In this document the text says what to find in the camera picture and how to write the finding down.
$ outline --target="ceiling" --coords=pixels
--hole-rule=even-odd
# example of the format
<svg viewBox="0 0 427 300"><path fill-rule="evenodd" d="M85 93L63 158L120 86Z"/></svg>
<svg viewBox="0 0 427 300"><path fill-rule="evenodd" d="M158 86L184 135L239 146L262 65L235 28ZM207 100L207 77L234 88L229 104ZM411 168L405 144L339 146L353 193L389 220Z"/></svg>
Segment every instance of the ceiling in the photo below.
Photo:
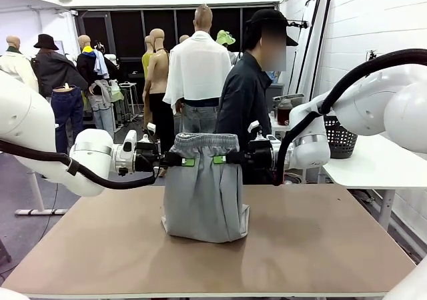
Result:
<svg viewBox="0 0 427 300"><path fill-rule="evenodd" d="M42 0L0 0L0 11L2 9L14 9L28 6L41 8L60 7L60 5Z"/></svg>

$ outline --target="window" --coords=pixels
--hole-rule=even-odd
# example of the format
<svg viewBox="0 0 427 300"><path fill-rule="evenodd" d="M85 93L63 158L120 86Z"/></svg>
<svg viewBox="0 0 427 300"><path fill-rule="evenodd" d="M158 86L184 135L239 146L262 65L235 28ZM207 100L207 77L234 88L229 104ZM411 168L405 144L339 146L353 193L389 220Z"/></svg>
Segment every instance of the window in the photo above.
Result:
<svg viewBox="0 0 427 300"><path fill-rule="evenodd" d="M247 8L243 8L243 16L242 16L242 21L243 24L245 25L245 22L247 20L250 20L252 18L252 15L254 15L254 13L258 10L262 10L262 9L274 9L274 7L271 6L265 6L265 7L247 7Z"/></svg>
<svg viewBox="0 0 427 300"><path fill-rule="evenodd" d="M141 57L145 52L141 11L112 11L115 52L118 57Z"/></svg>
<svg viewBox="0 0 427 300"><path fill-rule="evenodd" d="M98 41L105 47L105 53L109 53L105 17L85 17L83 18L83 24L85 26L85 34L91 38L92 47Z"/></svg>
<svg viewBox="0 0 427 300"><path fill-rule="evenodd" d="M153 29L162 29L165 31L164 47L167 50L175 47L175 17L173 16L173 10L145 10L144 22L147 35Z"/></svg>
<svg viewBox="0 0 427 300"><path fill-rule="evenodd" d="M194 33L194 12L193 9L184 9L176 11L176 23L178 29L178 38L182 35L192 36Z"/></svg>
<svg viewBox="0 0 427 300"><path fill-rule="evenodd" d="M241 25L249 20L252 15L261 9L274 9L272 5L256 7L212 7L212 28L211 36L216 40L219 30L229 31L236 39L228 49L239 51L242 32ZM104 44L107 53L115 48L117 57L126 61L140 62L140 58L145 53L144 32L149 35L150 31L160 28L165 31L164 47L171 50L177 43L176 37L182 35L191 36L194 33L194 12L191 9L176 9L176 29L174 10L137 10L137 11L90 11L80 10L79 28L91 37L92 41L100 41Z"/></svg>
<svg viewBox="0 0 427 300"><path fill-rule="evenodd" d="M211 36L216 40L219 30L230 32L236 42L228 47L230 51L240 50L240 8L212 9Z"/></svg>

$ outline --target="black basket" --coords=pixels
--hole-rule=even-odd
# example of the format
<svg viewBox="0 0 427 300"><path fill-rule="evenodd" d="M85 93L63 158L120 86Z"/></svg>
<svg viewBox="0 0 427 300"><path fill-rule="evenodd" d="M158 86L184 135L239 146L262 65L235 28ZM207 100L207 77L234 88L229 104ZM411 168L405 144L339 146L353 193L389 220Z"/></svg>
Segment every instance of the black basket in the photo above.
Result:
<svg viewBox="0 0 427 300"><path fill-rule="evenodd" d="M358 135L345 129L335 116L324 116L324 120L331 158L349 158L353 153Z"/></svg>

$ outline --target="jar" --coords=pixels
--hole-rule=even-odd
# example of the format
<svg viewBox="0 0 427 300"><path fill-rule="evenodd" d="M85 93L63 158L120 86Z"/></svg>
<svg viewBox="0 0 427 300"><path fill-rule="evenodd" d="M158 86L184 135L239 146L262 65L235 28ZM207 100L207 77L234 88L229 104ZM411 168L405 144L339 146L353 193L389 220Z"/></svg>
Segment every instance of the jar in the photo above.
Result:
<svg viewBox="0 0 427 300"><path fill-rule="evenodd" d="M289 125L289 114L292 110L292 104L289 99L282 99L278 104L278 124Z"/></svg>

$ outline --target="black cap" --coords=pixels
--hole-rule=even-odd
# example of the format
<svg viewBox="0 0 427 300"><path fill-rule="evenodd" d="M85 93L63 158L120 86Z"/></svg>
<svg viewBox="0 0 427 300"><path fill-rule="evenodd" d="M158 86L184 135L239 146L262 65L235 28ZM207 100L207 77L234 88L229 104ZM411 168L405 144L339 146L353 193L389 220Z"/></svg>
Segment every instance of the black cap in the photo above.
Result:
<svg viewBox="0 0 427 300"><path fill-rule="evenodd" d="M246 24L249 26L257 27L258 25L263 26L266 23L271 24L272 27L275 28L275 30L285 31L285 33L286 27L289 26L288 20L285 18L283 13L274 9L262 9L256 11L252 18ZM290 47L296 47L298 43L292 38L290 38L286 33L286 45Z"/></svg>

